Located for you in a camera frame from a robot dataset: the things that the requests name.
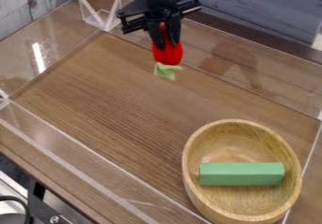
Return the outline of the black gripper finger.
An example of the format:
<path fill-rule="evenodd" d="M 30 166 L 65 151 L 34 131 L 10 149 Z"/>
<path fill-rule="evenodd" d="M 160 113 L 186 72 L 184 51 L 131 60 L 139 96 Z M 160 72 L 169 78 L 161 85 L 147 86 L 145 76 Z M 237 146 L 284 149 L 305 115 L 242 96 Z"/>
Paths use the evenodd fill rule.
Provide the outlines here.
<path fill-rule="evenodd" d="M 147 23 L 147 31 L 156 46 L 160 49 L 165 49 L 165 36 L 164 36 L 164 24 L 158 22 Z"/>
<path fill-rule="evenodd" d="M 166 31 L 168 36 L 172 41 L 172 44 L 177 46 L 181 42 L 181 35 L 182 35 L 182 15 L 174 14 L 166 20 Z"/>

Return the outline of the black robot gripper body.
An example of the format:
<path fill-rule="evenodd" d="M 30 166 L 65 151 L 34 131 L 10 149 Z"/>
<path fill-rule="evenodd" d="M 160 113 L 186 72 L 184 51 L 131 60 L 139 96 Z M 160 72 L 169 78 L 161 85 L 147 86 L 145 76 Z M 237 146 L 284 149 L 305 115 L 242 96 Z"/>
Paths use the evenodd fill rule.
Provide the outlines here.
<path fill-rule="evenodd" d="M 201 8 L 201 0 L 134 0 L 118 11 L 122 31 L 127 34 L 147 30 L 149 22 L 166 24 L 174 14 L 181 14 L 184 18 Z"/>

